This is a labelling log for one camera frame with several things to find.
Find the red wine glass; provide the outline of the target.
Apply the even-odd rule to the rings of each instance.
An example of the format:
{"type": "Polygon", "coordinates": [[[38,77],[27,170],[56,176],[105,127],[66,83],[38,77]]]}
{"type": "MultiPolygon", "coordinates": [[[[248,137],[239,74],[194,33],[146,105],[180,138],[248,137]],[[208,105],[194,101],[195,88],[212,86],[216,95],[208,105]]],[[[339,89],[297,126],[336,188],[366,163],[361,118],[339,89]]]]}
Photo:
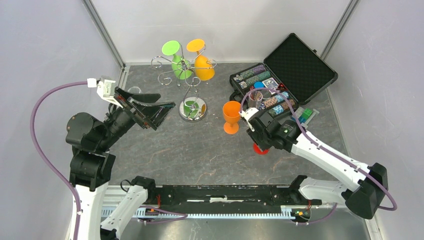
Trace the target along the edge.
{"type": "Polygon", "coordinates": [[[266,155],[266,154],[268,154],[270,149],[269,148],[261,149],[256,143],[253,143],[253,150],[258,155],[266,155]]]}

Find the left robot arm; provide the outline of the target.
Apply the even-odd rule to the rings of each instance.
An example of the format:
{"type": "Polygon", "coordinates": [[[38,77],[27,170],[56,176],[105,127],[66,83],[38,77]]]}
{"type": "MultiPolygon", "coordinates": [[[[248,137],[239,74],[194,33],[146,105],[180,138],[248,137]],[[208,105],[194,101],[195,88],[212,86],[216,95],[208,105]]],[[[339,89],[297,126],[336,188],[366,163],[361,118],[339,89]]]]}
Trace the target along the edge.
{"type": "Polygon", "coordinates": [[[111,147],[134,125],[157,130],[175,107],[173,101],[160,101],[158,93],[131,93],[116,87],[112,94],[117,108],[100,121],[86,112],[72,116],[67,123],[66,142],[71,145],[70,184],[76,200],[75,233],[79,240],[118,240],[137,209],[157,198],[153,179],[136,176],[124,199],[110,216],[102,219],[104,197],[112,175],[115,155],[111,147]]]}

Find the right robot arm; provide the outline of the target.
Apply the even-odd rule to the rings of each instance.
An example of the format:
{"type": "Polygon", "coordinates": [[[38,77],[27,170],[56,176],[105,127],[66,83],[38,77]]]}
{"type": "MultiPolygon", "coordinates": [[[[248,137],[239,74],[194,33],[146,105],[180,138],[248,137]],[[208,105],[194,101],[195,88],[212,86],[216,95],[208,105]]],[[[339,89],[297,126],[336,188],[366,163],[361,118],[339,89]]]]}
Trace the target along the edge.
{"type": "Polygon", "coordinates": [[[298,177],[298,185],[289,189],[289,199],[295,204],[321,200],[344,204],[355,215],[370,220],[388,193],[387,168],[357,161],[318,140],[292,120],[280,123],[268,113],[254,114],[247,123],[248,135],[260,150],[285,150],[317,165],[336,180],[298,177]]]}

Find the clear wine glass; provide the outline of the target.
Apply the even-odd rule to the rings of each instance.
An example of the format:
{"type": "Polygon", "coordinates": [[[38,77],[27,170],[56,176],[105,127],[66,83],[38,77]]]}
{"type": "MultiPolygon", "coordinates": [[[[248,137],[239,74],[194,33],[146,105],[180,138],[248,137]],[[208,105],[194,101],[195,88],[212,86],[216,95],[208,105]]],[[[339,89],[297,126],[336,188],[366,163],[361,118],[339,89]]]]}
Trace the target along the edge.
{"type": "Polygon", "coordinates": [[[261,93],[260,90],[252,91],[248,95],[249,108],[255,108],[259,110],[261,107],[262,101],[263,101],[263,94],[261,93]]]}
{"type": "Polygon", "coordinates": [[[138,86],[132,86],[127,90],[129,93],[132,94],[141,94],[142,90],[138,86]]]}

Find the yellow wine glass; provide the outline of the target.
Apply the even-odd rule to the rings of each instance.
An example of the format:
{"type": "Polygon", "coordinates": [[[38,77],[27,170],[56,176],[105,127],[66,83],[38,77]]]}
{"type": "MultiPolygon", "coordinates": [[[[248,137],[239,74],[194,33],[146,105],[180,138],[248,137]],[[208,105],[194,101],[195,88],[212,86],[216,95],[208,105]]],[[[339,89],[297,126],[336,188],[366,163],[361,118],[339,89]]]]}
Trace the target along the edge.
{"type": "Polygon", "coordinates": [[[215,75],[215,69],[211,61],[203,55],[206,50],[206,43],[203,39],[197,38],[191,40],[187,45],[188,52],[196,53],[194,58],[194,72],[201,81],[208,81],[215,75]]]}

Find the clear wine glass front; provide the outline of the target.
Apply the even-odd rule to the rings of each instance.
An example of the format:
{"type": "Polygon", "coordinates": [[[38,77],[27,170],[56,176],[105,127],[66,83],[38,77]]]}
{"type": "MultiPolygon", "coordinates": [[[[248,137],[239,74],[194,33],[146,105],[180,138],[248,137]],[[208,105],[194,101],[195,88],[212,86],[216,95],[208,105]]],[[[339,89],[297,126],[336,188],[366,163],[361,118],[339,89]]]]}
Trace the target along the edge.
{"type": "Polygon", "coordinates": [[[132,94],[141,94],[142,90],[138,86],[132,86],[127,90],[129,93],[132,94]]]}

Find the green wine glass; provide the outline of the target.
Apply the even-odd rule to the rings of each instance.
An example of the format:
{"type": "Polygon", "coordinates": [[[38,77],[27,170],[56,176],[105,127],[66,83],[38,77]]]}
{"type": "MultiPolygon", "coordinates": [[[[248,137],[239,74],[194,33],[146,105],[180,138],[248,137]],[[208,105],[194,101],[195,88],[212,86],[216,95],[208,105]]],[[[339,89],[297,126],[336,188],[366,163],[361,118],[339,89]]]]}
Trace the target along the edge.
{"type": "Polygon", "coordinates": [[[169,40],[162,46],[162,53],[166,56],[172,56],[171,68],[179,80],[188,79],[192,72],[189,70],[190,64],[183,60],[181,55],[182,46],[177,40],[169,40]]]}

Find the orange wine glass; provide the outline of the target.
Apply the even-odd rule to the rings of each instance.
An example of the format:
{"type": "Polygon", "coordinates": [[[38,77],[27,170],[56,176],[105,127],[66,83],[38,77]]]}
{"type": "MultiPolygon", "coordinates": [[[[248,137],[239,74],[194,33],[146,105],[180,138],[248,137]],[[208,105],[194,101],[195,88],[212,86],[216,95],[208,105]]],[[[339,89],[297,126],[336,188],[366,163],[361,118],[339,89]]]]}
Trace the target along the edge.
{"type": "Polygon", "coordinates": [[[228,101],[222,107],[222,113],[225,120],[223,129],[227,134],[236,134],[239,130],[238,122],[240,116],[241,103],[237,101],[228,101]]]}

